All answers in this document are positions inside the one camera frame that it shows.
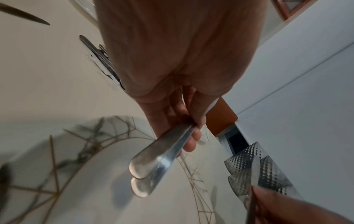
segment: table knife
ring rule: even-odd
[[[11,15],[14,15],[14,16],[18,16],[18,17],[21,17],[21,18],[25,18],[25,19],[28,19],[28,20],[31,20],[31,21],[35,21],[35,22],[38,22],[38,23],[50,25],[47,21],[45,21],[45,20],[43,20],[41,18],[38,18],[35,15],[31,15],[31,14],[29,14],[27,12],[24,12],[22,10],[16,9],[16,8],[14,8],[12,6],[9,6],[9,5],[6,5],[4,3],[0,3],[0,11],[2,11],[4,13],[11,14]]]
[[[252,160],[251,167],[251,202],[250,207],[247,212],[246,224],[255,224],[256,223],[256,197],[253,193],[253,186],[258,186],[260,173],[260,159],[258,156],[254,156]]]

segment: knife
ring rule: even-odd
[[[253,193],[253,186],[258,186],[259,172],[260,172],[260,159],[258,156],[254,156],[252,160],[251,167],[251,202],[250,207],[247,212],[246,224],[255,224],[256,223],[256,197]]]
[[[8,13],[8,14],[11,14],[11,15],[14,15],[14,16],[18,16],[18,17],[21,17],[21,18],[25,18],[25,19],[28,19],[28,20],[31,20],[31,21],[35,21],[35,22],[38,22],[38,23],[42,23],[42,24],[46,24],[46,25],[50,25],[47,21],[41,19],[41,18],[38,18],[37,16],[35,15],[31,15],[27,12],[24,12],[22,10],[19,10],[19,9],[16,9],[12,6],[8,6],[4,3],[0,3],[0,11],[3,11],[4,13]]]

